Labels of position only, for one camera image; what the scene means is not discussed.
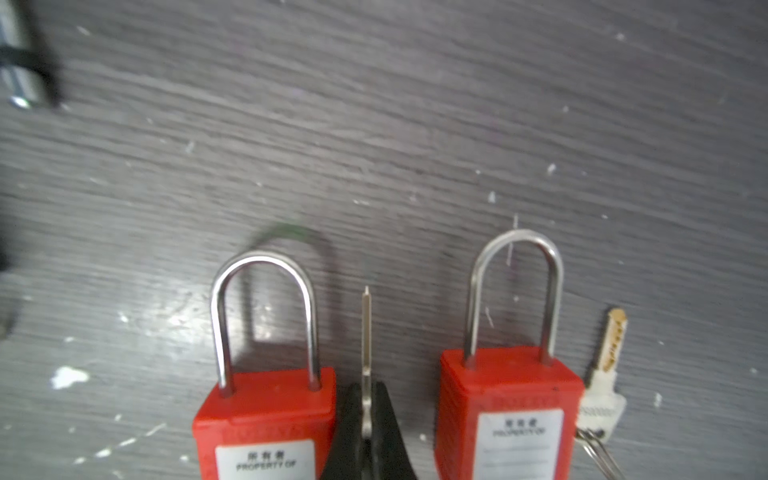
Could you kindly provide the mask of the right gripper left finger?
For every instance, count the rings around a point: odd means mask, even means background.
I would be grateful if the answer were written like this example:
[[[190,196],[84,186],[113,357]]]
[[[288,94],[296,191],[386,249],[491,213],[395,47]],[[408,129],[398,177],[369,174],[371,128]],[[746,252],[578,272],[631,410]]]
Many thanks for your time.
[[[363,470],[362,394],[352,384],[343,398],[321,480],[360,480]]]

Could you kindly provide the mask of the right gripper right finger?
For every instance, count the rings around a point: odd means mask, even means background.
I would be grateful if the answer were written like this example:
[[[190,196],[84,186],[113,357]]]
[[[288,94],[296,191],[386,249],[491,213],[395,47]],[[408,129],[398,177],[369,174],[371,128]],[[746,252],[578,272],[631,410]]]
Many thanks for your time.
[[[384,382],[373,384],[370,475],[376,480],[416,480],[401,429]]]

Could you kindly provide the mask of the red padlock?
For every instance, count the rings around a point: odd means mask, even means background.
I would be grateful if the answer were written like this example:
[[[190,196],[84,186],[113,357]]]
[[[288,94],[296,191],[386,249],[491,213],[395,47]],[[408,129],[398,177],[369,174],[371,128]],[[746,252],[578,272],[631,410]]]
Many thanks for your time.
[[[269,264],[297,283],[305,317],[303,369],[241,372],[233,369],[226,289],[241,270]],[[292,258],[255,250],[232,257],[211,290],[210,318],[218,381],[192,423],[204,479],[316,479],[336,427],[337,378],[320,363],[314,286]]]
[[[480,348],[485,272],[513,243],[537,246],[548,263],[536,346]],[[558,248],[529,229],[507,231],[478,253],[469,277],[464,344],[440,357],[434,458],[442,479],[565,479],[585,385],[554,354],[563,295]]]

